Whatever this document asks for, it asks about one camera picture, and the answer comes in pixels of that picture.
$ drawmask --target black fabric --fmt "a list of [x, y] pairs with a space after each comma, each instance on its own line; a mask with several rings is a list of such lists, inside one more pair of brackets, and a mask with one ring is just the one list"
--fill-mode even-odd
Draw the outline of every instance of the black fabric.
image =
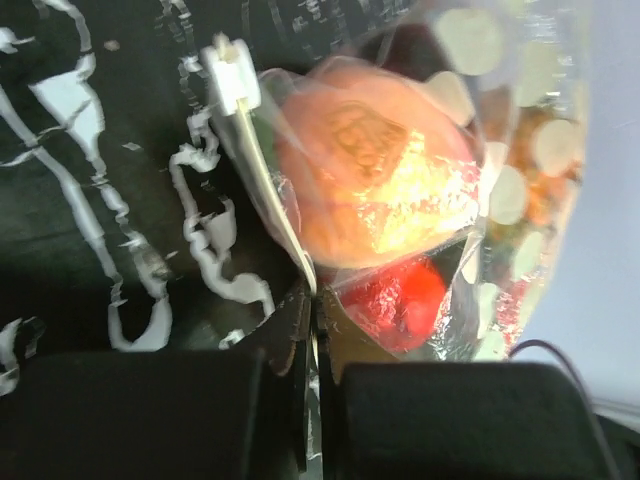
[[298, 478], [286, 429], [290, 393], [259, 355], [44, 357], [16, 392], [18, 447], [0, 473], [24, 480]]
[[640, 433], [606, 417], [598, 417], [623, 480], [640, 478]]
[[609, 478], [587, 406], [552, 366], [352, 364], [339, 404], [336, 478]]
[[[112, 348], [109, 322], [120, 349], [140, 349], [162, 308], [170, 346], [217, 348], [252, 331], [297, 272], [221, 148], [216, 164], [198, 52], [224, 31], [259, 68], [305, 71], [409, 3], [0, 0], [0, 327], [37, 318], [40, 354]], [[240, 278], [232, 294], [203, 280], [199, 240], [184, 232], [170, 160], [185, 146], [209, 161], [178, 167], [196, 203], [192, 233], [209, 243], [218, 287]], [[230, 208], [237, 240], [221, 251], [207, 230], [224, 230], [210, 220]], [[263, 282], [268, 300], [233, 298]]]

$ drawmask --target clear plastic wrapper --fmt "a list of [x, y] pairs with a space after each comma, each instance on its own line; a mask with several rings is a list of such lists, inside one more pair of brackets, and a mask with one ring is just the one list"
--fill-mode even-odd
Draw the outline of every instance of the clear plastic wrapper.
[[588, 18], [424, 0], [306, 76], [263, 72], [251, 135], [214, 115], [274, 238], [382, 348], [487, 360], [517, 340], [581, 184]]

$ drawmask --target snack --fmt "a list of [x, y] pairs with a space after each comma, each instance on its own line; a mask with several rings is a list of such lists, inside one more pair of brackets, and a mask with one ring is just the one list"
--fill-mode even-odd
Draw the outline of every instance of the snack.
[[284, 103], [287, 135], [275, 144], [315, 262], [376, 267], [473, 225], [479, 168], [444, 113], [410, 81], [377, 68], [318, 71], [321, 86]]

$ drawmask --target orange food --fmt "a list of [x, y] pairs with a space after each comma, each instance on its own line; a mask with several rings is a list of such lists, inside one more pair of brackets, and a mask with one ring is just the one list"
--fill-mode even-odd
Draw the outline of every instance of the orange food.
[[296, 192], [299, 238], [328, 267], [428, 251], [477, 215], [479, 170], [449, 118], [372, 67], [323, 70], [291, 95], [275, 147]]
[[538, 227], [546, 227], [553, 221], [558, 205], [567, 194], [567, 178], [578, 175], [579, 164], [574, 162], [566, 174], [551, 177], [541, 172], [532, 156], [535, 132], [546, 122], [556, 118], [551, 110], [524, 109], [516, 128], [507, 163], [518, 168], [529, 181], [527, 219]]

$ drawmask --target black object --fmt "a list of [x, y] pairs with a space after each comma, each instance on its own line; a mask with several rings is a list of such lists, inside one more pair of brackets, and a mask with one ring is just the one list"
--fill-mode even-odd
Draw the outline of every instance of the black object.
[[340, 479], [606, 479], [586, 406], [535, 364], [350, 365]]
[[233, 351], [43, 358], [16, 392], [2, 478], [294, 479], [283, 387]]
[[394, 25], [375, 33], [363, 42], [356, 56], [418, 82], [451, 70], [433, 32], [424, 24]]

